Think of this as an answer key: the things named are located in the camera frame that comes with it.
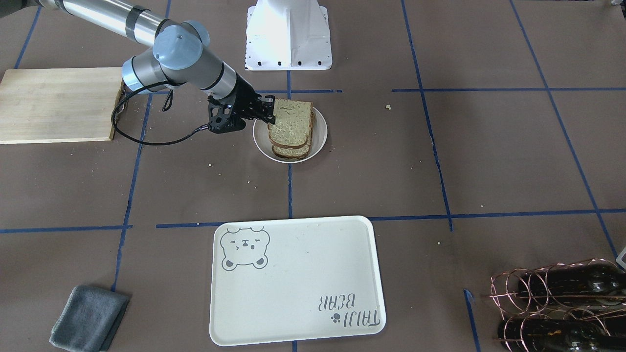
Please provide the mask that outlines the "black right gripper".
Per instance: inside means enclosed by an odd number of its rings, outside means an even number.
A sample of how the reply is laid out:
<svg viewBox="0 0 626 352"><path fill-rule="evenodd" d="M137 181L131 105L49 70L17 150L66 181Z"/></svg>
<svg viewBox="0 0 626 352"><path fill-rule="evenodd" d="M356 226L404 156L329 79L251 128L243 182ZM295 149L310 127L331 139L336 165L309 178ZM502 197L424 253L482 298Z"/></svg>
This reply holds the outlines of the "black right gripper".
<svg viewBox="0 0 626 352"><path fill-rule="evenodd" d="M228 103L228 116L233 118L254 120L259 119L268 124L275 124L274 95L260 96L253 87L239 74L232 94L232 102Z"/></svg>

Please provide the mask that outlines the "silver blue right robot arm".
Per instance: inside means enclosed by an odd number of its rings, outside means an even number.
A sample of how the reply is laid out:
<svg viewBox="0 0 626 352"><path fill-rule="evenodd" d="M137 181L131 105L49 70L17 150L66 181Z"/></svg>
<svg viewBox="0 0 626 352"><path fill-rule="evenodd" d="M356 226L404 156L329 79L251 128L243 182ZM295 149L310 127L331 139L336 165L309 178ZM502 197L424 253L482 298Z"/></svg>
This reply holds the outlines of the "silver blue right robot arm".
<svg viewBox="0 0 626 352"><path fill-rule="evenodd" d="M84 19L147 46L127 60L122 77L129 89L154 93L186 83L208 96L209 129L215 133L241 130L246 120L275 123L274 97L253 87L210 50L209 33L199 22L175 22L125 0L3 0L6 17L38 6Z"/></svg>

